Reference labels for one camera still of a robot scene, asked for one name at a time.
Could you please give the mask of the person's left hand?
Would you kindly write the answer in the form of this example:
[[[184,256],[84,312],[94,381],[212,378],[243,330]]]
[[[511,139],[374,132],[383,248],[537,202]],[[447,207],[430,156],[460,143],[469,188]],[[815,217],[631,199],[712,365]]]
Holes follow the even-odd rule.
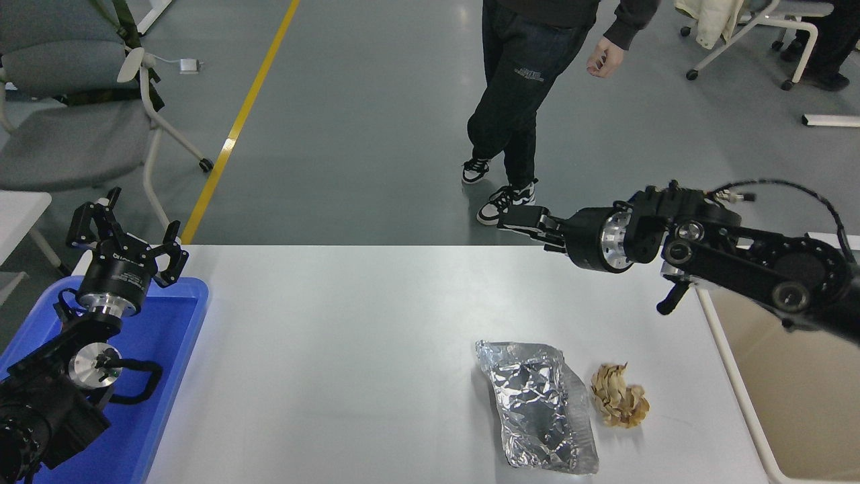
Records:
[[[587,73],[597,79],[608,79],[620,68],[626,50],[602,37],[587,59]]]

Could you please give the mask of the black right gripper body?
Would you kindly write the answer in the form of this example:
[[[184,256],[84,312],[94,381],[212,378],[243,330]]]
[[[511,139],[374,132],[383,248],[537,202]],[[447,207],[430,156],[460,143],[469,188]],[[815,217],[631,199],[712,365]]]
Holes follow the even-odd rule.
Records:
[[[575,266],[596,272],[611,269],[602,249],[602,232],[611,215],[611,208],[583,208],[564,221],[565,248]]]

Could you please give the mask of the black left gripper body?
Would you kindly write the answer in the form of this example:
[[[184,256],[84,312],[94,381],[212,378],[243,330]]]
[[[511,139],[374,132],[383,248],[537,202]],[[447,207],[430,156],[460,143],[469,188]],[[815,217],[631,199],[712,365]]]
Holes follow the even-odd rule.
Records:
[[[141,307],[157,272],[150,251],[150,243],[135,236],[119,242],[113,239],[96,242],[92,261],[77,289],[77,303],[92,307],[98,295],[110,294],[127,301],[131,307]]]

